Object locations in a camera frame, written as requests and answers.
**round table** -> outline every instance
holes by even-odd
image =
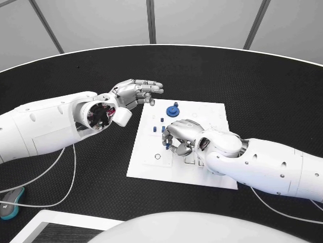
[[[0,114],[36,100],[82,91],[105,93],[129,78],[164,84],[165,92],[155,98],[223,103],[229,129],[242,138],[279,142],[323,157],[323,65],[236,49],[142,45],[44,58],[0,72]],[[112,124],[76,144],[73,189],[49,209],[124,221],[168,211],[212,213],[323,242],[323,225],[273,213],[242,184],[227,190],[125,176],[141,109],[141,105],[132,109],[124,128]],[[57,154],[1,164],[0,190],[33,179]],[[27,204],[46,205],[62,199],[72,168],[68,148],[49,173],[26,186]],[[258,193],[282,213],[323,221],[323,212],[308,200]],[[13,220],[0,219],[0,242],[11,240],[39,210],[20,208]]]

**white board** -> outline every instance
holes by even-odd
[[[174,102],[178,103],[180,114],[177,117],[168,117],[165,110]],[[193,120],[204,129],[229,131],[223,104],[161,99],[155,99],[154,106],[144,104],[127,177],[236,190],[236,181],[227,176],[214,175],[204,168],[194,153],[180,157],[165,150],[161,144],[161,128],[181,119]],[[178,141],[173,139],[173,145],[178,146],[178,144]]]

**white casing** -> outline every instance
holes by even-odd
[[[259,139],[248,139],[248,148],[237,157],[242,142],[235,135],[206,130],[197,135],[196,148],[203,137],[210,144],[203,151],[196,149],[196,153],[214,174],[227,175],[239,183],[271,194],[323,203],[323,158]],[[223,151],[223,141],[230,141],[226,145],[232,147],[229,153]]]
[[[80,115],[96,103],[119,110],[114,94],[80,92],[20,105],[0,115],[0,164],[55,152],[99,133],[102,130],[91,129]],[[129,111],[118,112],[118,125],[125,126],[129,117]],[[75,121],[89,129],[76,131]]]

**blue mouse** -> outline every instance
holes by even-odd
[[[24,193],[24,188],[20,187],[7,192],[4,195],[3,201],[8,201],[10,203],[17,203],[19,199]],[[10,204],[0,205],[0,218],[3,220],[13,219],[19,212],[19,206]]]

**robotic hand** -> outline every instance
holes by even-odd
[[[115,122],[125,126],[137,104],[154,105],[150,93],[163,85],[129,79],[96,95],[80,92],[20,105],[0,115],[0,163],[50,153],[99,133]]]
[[[307,198],[323,203],[323,158],[266,140],[240,139],[230,132],[204,130],[191,120],[173,122],[163,132],[163,145],[171,152],[196,159],[207,170],[227,175],[243,185],[275,195]]]

